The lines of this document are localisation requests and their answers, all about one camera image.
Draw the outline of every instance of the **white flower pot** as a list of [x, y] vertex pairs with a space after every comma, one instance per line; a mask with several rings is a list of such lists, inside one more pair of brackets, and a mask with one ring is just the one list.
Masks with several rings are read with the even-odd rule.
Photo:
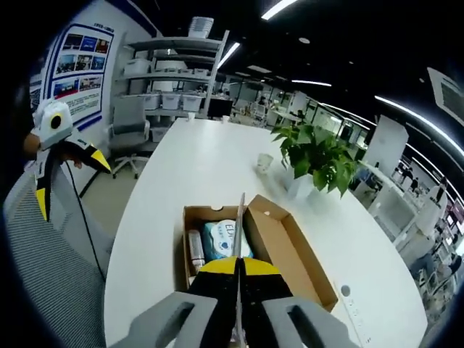
[[289, 167], [285, 172], [283, 186], [287, 190], [289, 198], [308, 197], [315, 188], [312, 175], [306, 174], [295, 179], [292, 167]]

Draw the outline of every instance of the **ceiling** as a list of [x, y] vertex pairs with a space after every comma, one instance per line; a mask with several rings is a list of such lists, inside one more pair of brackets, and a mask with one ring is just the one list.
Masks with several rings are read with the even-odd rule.
[[[464, 129], [435, 104], [426, 69], [433, 67], [464, 82], [463, 37], [458, 36], [462, 12], [454, 8], [459, 1], [454, 5], [448, 0], [429, 4], [419, 0], [299, 0], [269, 21], [261, 16], [279, 0], [134, 2], [164, 36], [186, 36], [193, 16], [215, 18], [210, 38], [222, 38], [230, 30], [226, 49], [233, 42], [241, 46], [221, 67], [222, 73], [267, 76], [273, 79], [270, 85], [303, 91], [372, 122], [386, 115], [405, 125], [409, 144], [426, 155], [464, 197], [462, 170], [431, 141], [453, 155], [462, 168], [464, 157], [416, 118], [374, 99], [383, 96], [414, 110], [464, 149]], [[301, 37], [310, 43], [299, 42]], [[248, 69], [250, 65], [271, 72], [261, 74]], [[294, 79], [332, 87], [296, 84], [291, 82]], [[405, 155], [418, 158], [409, 148]], [[433, 169], [425, 160], [421, 162]]]

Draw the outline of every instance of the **green plant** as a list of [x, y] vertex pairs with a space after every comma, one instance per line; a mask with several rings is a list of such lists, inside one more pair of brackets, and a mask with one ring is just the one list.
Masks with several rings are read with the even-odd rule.
[[311, 174], [319, 191], [327, 186], [329, 192], [337, 188], [344, 195], [357, 166], [334, 134], [313, 125], [275, 127], [271, 133], [277, 134], [274, 141], [284, 139], [282, 164], [293, 167], [295, 178]]

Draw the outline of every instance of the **bottle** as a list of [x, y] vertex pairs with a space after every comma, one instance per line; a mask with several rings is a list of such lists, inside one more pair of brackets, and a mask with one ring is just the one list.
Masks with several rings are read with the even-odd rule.
[[197, 274], [200, 271], [200, 268], [205, 265], [200, 232], [197, 230], [190, 230], [188, 232], [188, 245], [190, 246], [190, 259], [195, 267], [195, 273]]

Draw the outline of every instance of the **power outlet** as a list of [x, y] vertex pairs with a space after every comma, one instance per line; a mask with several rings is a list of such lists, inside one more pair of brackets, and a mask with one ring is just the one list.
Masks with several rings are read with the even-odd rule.
[[368, 328], [363, 320], [363, 314], [359, 307], [356, 304], [355, 296], [350, 287], [343, 285], [342, 287], [335, 286], [335, 289], [339, 292], [339, 298], [342, 300], [343, 305], [345, 306], [349, 318], [352, 321], [353, 326], [359, 341], [361, 342], [362, 348], [372, 347], [373, 340], [368, 332]]

